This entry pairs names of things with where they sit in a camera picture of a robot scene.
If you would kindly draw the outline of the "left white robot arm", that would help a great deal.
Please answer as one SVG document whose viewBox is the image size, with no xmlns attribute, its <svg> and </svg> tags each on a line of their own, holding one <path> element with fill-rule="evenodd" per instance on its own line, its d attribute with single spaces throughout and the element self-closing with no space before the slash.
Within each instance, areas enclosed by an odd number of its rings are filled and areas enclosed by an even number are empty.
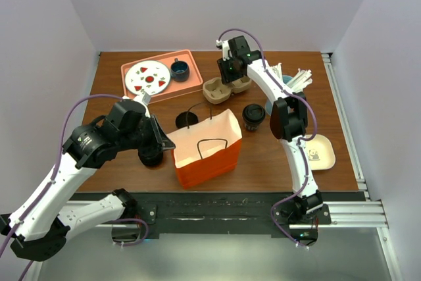
<svg viewBox="0 0 421 281">
<path fill-rule="evenodd" d="M 163 153 L 175 147 L 146 105 L 131 99 L 116 102 L 109 114 L 75 128 L 60 145 L 56 163 L 35 192 L 15 212 L 1 215 L 5 243 L 18 258 L 41 262 L 98 224 L 136 221 L 137 201 L 124 189 L 77 211 L 62 208 L 119 152 L 136 150 L 143 165 L 157 166 Z"/>
</svg>

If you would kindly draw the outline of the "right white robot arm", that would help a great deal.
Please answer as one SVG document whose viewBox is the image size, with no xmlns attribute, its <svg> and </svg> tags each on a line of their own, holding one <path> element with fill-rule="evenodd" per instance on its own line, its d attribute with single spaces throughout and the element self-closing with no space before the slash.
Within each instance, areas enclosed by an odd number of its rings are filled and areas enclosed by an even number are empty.
<svg viewBox="0 0 421 281">
<path fill-rule="evenodd" d="M 272 102 L 270 130 L 284 147 L 293 180 L 291 208 L 297 222 L 309 223 L 323 200 L 312 175 L 306 144 L 313 136 L 305 136 L 308 115 L 314 111 L 303 92 L 294 92 L 281 78 L 270 70 L 261 49 L 251 50 L 244 36 L 229 40 L 216 40 L 222 51 L 217 60 L 223 83 L 230 83 L 244 76 L 250 78 Z"/>
</svg>

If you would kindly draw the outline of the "cardboard cup carrier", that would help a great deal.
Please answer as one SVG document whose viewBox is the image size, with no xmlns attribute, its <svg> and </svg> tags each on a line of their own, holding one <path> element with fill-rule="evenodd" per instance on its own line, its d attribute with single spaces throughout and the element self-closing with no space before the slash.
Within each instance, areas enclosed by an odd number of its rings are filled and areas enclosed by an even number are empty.
<svg viewBox="0 0 421 281">
<path fill-rule="evenodd" d="M 251 87 L 251 79 L 244 76 L 233 82 L 223 84 L 220 77 L 215 77 L 203 84 L 203 95 L 213 105 L 227 101 L 231 95 L 239 94 Z"/>
</svg>

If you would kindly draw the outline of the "orange paper bag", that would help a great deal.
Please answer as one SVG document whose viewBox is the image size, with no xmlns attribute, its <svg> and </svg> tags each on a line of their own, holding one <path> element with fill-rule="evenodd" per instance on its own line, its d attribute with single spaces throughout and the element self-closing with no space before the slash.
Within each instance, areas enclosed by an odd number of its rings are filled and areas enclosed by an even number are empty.
<svg viewBox="0 0 421 281">
<path fill-rule="evenodd" d="M 176 148 L 172 160 L 176 176 L 188 189 L 233 170 L 237 166 L 242 131 L 235 114 L 226 109 L 168 137 Z"/>
</svg>

